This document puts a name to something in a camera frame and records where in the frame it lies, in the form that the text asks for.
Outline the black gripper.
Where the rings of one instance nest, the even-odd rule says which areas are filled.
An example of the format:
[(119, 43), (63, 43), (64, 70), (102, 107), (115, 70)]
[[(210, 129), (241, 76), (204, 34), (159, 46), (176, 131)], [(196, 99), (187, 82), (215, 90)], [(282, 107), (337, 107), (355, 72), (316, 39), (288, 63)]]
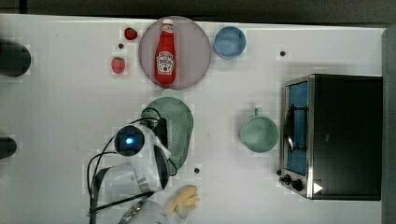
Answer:
[(146, 127), (148, 128), (148, 145), (150, 148), (160, 147), (168, 149), (168, 134), (166, 119), (146, 119)]

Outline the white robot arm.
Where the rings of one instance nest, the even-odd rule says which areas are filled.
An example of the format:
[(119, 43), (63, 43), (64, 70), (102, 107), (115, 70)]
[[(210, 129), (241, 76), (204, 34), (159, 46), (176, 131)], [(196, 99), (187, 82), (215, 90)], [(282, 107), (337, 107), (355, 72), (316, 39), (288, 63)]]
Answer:
[(118, 129), (109, 144), (123, 163), (93, 172), (90, 224), (126, 224), (144, 204), (166, 188), (170, 177), (165, 119), (142, 118)]

